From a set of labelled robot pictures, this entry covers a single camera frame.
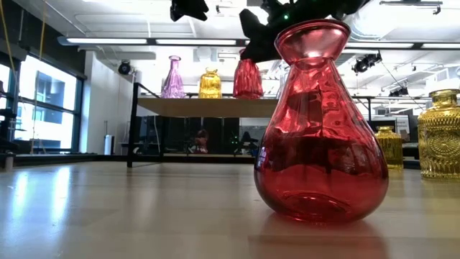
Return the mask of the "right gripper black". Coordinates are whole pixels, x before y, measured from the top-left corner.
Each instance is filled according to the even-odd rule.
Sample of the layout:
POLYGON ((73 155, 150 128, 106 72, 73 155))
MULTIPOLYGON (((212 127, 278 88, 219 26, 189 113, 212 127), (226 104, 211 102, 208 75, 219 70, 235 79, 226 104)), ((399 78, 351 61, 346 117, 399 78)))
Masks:
POLYGON ((239 13, 241 28, 246 37, 255 37, 259 33, 264 35, 249 41, 240 54, 241 60, 251 60, 254 63, 280 60, 273 35, 294 24, 323 18, 323 7, 318 0, 289 0, 285 4, 278 0, 262 0, 262 9, 269 14, 266 25, 248 9, 239 13))

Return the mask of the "red ribbed bell-shaped vase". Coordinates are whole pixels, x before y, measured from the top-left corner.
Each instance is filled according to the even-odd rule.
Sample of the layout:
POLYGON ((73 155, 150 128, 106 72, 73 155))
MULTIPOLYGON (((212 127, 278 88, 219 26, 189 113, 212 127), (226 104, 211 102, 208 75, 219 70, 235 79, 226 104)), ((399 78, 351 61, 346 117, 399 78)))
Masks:
POLYGON ((233 97, 259 99, 262 95, 262 77, 257 64, 250 59, 240 60, 234 74, 233 97))

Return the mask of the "tall clear glass vase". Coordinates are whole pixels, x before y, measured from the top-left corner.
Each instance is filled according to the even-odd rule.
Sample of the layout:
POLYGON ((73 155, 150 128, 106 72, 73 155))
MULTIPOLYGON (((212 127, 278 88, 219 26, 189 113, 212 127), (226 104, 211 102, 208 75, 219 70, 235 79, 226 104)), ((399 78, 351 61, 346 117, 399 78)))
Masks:
POLYGON ((279 65, 278 76, 280 80, 280 85, 277 90, 276 98, 280 99, 283 93, 283 89, 285 87, 286 80, 288 79, 288 74, 290 72, 290 66, 287 63, 281 63, 279 65))

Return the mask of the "yellow ribbed glass vase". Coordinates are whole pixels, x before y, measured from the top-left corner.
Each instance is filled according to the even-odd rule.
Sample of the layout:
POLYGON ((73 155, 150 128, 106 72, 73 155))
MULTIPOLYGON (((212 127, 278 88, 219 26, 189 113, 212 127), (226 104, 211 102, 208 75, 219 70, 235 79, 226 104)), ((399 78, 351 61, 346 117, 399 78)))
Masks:
POLYGON ((221 99, 221 78, 216 68, 206 68, 206 72, 201 76, 198 91, 199 99, 221 99))

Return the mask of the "tall purple glass vase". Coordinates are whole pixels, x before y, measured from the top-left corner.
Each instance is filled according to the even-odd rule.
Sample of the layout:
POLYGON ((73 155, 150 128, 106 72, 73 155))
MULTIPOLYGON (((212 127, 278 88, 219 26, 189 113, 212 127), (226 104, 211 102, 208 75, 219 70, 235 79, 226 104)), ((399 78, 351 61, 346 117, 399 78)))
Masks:
POLYGON ((185 97, 183 88, 183 81, 179 74, 179 62, 180 56, 171 55, 170 59, 170 70, 163 83, 161 90, 161 97, 164 99, 182 99, 185 97))

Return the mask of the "small amber bottle vase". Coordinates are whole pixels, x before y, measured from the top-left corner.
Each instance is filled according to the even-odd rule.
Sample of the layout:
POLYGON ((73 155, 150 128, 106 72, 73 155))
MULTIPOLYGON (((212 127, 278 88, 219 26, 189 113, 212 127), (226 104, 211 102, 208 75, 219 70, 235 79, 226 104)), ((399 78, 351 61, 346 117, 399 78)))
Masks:
POLYGON ((392 131, 393 126, 378 126, 375 137, 385 156, 387 167, 392 170, 403 169, 403 140, 392 131))

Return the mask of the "yellow embossed glass vase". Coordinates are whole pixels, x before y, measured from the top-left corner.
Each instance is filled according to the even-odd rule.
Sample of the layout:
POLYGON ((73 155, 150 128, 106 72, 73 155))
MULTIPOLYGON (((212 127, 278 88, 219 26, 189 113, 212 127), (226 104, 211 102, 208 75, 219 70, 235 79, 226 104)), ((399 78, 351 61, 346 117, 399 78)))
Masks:
POLYGON ((432 106, 418 116, 420 172, 424 178, 460 180, 460 89, 432 91, 432 106))

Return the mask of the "long ceiling light fixture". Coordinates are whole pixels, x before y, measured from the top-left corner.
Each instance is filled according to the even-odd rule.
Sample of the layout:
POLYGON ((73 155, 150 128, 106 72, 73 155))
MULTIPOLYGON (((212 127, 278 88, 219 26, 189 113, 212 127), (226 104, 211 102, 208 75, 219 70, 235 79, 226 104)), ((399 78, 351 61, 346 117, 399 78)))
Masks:
MULTIPOLYGON (((109 45, 109 46, 216 46, 246 47, 245 39, 200 39, 200 38, 104 38, 104 37, 58 37, 64 46, 109 45)), ((348 42, 346 49, 368 50, 460 50, 460 42, 348 42)))

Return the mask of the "person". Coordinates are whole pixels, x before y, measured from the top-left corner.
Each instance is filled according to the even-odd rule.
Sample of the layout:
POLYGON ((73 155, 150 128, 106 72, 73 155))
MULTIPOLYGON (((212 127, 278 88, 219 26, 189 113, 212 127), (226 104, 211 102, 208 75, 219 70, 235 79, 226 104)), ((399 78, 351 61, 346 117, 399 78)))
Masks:
POLYGON ((206 154, 208 152, 207 142, 208 132, 205 129, 201 129, 195 137, 194 153, 206 154))

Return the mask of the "pear-shaped red glass vase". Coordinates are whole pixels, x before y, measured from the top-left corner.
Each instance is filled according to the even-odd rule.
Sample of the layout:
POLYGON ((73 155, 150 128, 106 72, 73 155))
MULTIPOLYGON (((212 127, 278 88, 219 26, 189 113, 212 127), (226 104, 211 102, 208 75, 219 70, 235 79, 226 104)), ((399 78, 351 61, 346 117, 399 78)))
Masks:
POLYGON ((259 145, 254 181, 262 200, 283 216, 353 222, 387 193, 382 149, 335 64, 350 32, 343 22, 315 19, 276 37, 290 70, 259 145))

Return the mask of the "dark background partition panels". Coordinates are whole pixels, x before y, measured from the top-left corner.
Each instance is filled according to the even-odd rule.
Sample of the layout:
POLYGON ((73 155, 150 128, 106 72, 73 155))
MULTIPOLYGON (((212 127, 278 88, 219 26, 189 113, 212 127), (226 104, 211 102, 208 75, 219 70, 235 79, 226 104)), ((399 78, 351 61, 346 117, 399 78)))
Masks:
POLYGON ((234 153, 239 144, 240 120, 217 117, 137 117, 134 153, 138 155, 200 154, 195 138, 200 130, 208 132, 206 154, 234 153))

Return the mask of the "large glass window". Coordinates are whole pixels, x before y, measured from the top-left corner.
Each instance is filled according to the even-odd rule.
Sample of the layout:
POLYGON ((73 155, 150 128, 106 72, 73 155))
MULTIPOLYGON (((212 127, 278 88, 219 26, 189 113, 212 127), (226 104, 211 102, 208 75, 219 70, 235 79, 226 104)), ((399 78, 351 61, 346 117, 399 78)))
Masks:
POLYGON ((78 150, 83 81, 36 57, 0 60, 0 109, 15 114, 6 133, 19 154, 78 150))

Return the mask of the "wooden shelf with black frame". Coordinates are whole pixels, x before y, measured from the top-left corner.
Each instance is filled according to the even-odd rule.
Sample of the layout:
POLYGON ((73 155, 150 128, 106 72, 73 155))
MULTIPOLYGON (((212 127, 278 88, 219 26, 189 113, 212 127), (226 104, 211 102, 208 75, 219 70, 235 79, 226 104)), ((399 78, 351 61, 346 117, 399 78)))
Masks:
POLYGON ((159 99, 135 96, 134 106, 163 117, 270 118, 257 165, 370 168, 379 148, 350 95, 338 86, 295 84, 274 99, 159 99))

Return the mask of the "black aluminium table frame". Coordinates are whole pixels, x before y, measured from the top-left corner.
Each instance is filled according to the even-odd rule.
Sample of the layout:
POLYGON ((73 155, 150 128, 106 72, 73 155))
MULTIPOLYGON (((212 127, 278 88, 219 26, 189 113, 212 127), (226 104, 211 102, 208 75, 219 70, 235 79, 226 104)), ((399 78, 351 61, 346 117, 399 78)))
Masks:
POLYGON ((204 155, 204 154, 166 154, 155 155, 96 155, 96 154, 52 154, 52 155, 15 155, 0 154, 0 172, 11 171, 13 167, 57 165, 66 163, 85 162, 125 162, 134 163, 223 163, 223 164, 252 164, 256 158, 243 155, 204 155))

